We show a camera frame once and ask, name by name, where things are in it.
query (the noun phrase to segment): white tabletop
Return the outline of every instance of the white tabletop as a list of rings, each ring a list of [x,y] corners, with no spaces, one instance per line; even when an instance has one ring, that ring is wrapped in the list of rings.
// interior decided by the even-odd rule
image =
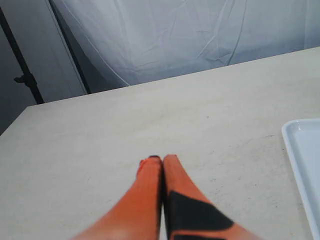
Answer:
[[[320,117],[319,63],[313,48],[28,107],[0,136],[0,239],[72,237],[168,153],[244,227],[312,239],[281,127]]]

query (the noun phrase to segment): black stand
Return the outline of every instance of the black stand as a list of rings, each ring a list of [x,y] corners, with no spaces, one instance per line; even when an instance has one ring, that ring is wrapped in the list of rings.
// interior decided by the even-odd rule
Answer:
[[[41,96],[41,93],[39,91],[39,88],[37,86],[37,82],[35,77],[32,75],[32,73],[30,72],[28,65],[26,63],[26,60],[24,58],[24,56],[21,53],[21,50],[17,44],[17,41],[10,29],[10,26],[6,20],[6,17],[4,15],[4,13],[2,12],[2,9],[0,7],[0,25],[3,29],[3,32],[6,36],[6,38],[9,41],[9,44],[12,48],[12,51],[15,55],[16,60],[18,61],[21,70],[23,72],[23,75],[20,77],[16,77],[14,79],[14,81],[16,81],[17,83],[24,83],[32,92],[32,95],[36,101],[37,104],[43,104],[44,103],[44,99]]]

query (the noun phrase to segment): white fabric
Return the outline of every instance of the white fabric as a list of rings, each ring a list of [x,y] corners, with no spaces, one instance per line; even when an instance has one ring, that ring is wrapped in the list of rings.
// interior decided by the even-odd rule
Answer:
[[[121,86],[320,46],[320,0],[55,0]]]

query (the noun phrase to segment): orange object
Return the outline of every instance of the orange object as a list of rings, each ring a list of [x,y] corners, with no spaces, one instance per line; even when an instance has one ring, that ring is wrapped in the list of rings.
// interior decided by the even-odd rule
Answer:
[[[162,161],[140,162],[136,180],[120,201],[74,240],[157,240],[161,218]]]
[[[176,155],[163,161],[168,240],[258,240],[221,213],[192,182]]]

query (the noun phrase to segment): plastic tray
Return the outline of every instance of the plastic tray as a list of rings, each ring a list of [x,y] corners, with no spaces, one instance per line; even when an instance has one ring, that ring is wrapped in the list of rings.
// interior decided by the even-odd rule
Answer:
[[[313,238],[320,240],[320,119],[289,121],[282,135]]]

